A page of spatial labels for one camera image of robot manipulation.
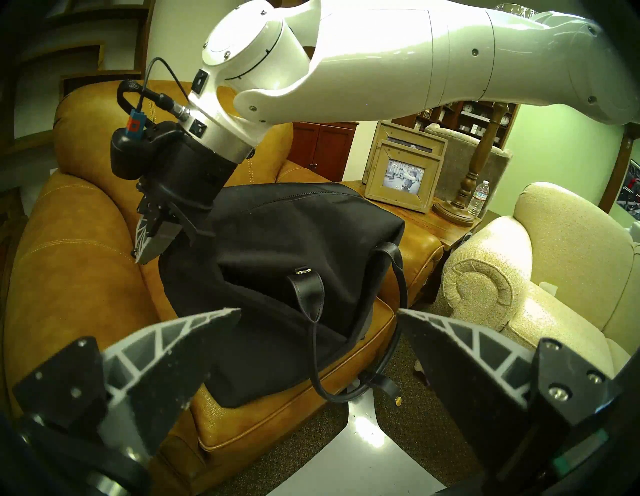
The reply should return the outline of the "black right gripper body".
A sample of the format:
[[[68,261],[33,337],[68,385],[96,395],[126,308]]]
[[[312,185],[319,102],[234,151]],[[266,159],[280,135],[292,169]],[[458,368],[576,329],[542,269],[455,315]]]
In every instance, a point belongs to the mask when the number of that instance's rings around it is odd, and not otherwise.
[[[215,198],[237,164],[185,132],[157,132],[143,140],[145,155],[137,188],[140,214],[150,206],[168,209],[192,245],[214,238],[209,219]]]

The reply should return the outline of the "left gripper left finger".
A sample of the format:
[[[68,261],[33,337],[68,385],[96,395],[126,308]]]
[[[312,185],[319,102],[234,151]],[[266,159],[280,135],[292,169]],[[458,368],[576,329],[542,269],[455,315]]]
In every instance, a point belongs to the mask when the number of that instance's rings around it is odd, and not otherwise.
[[[152,324],[100,351],[93,336],[69,342],[13,386],[23,413],[70,439],[155,455],[200,386],[213,348],[239,322],[223,308]]]

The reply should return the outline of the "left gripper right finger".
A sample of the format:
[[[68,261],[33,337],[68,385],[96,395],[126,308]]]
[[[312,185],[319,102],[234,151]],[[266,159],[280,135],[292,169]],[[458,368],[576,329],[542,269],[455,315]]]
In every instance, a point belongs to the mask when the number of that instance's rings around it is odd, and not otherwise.
[[[601,431],[619,384],[557,338],[533,351],[478,324],[402,308],[406,335],[436,396],[491,476],[559,476],[565,452]]]

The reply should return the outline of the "finger of the grey black right gripper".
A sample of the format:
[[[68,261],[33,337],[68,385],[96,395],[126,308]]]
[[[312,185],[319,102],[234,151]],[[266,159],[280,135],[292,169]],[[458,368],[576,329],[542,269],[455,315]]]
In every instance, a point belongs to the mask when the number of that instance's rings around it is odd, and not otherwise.
[[[159,257],[183,230],[168,209],[150,206],[140,215],[136,225],[134,259],[147,264]]]

